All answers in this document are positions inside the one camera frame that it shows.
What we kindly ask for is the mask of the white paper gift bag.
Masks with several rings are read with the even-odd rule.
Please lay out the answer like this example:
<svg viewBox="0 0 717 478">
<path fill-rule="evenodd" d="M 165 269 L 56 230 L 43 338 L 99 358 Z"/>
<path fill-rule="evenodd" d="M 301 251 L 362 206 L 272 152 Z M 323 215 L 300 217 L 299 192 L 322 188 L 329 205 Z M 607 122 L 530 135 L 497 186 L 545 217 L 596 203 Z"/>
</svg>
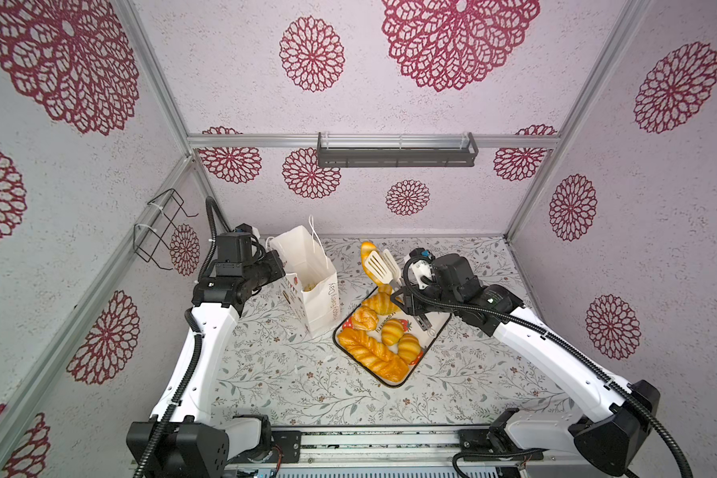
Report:
<svg viewBox="0 0 717 478">
<path fill-rule="evenodd" d="M 313 215 L 308 226 L 297 226 L 265 242 L 283 263 L 282 295 L 296 318 L 316 339 L 328 334 L 342 319 L 338 272 L 316 231 Z"/>
</svg>

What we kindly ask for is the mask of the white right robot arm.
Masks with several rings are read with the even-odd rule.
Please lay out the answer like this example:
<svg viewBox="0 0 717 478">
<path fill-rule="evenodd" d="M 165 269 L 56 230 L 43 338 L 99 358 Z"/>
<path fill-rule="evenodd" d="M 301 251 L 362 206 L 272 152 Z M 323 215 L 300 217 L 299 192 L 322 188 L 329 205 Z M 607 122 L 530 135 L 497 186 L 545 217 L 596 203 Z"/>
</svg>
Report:
<svg viewBox="0 0 717 478">
<path fill-rule="evenodd" d="M 513 292 L 482 284 L 463 256 L 414 249 L 404 265 L 394 267 L 394 285 L 394 300 L 406 314 L 460 318 L 533 364 L 573 402 L 569 414 L 521 409 L 502 414 L 496 430 L 515 445 L 513 455 L 575 453 L 609 476 L 629 477 L 637 452 L 656 433 L 680 476 L 692 476 L 685 452 L 656 416 L 660 393 L 650 382 L 630 382 L 588 358 Z"/>
</svg>

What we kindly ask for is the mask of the white slotted serving tongs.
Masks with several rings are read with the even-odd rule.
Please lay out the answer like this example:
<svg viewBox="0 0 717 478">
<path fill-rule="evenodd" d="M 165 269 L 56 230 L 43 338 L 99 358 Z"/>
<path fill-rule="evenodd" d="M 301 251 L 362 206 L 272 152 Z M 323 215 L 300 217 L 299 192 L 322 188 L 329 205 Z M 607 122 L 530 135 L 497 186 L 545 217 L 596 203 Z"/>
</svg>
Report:
<svg viewBox="0 0 717 478">
<path fill-rule="evenodd" d="M 364 266 L 380 284 L 390 285 L 394 290 L 400 290 L 404 286 L 400 279 L 402 271 L 388 249 L 372 251 L 364 260 Z"/>
</svg>

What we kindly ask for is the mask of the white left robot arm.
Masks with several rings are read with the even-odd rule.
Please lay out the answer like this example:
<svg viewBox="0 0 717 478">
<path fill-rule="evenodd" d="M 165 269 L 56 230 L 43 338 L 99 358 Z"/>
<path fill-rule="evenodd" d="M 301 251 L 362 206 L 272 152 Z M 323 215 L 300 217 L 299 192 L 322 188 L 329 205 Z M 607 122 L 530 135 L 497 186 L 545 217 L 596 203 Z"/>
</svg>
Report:
<svg viewBox="0 0 717 478">
<path fill-rule="evenodd" d="M 210 249 L 183 318 L 187 336 L 149 419 L 131 424 L 125 443 L 137 477 L 220 477 L 236 458 L 280 456 L 267 416 L 242 414 L 225 428 L 211 423 L 212 387 L 245 304 L 285 276 L 276 251 L 248 224 L 230 227 L 216 200 L 205 201 Z"/>
</svg>

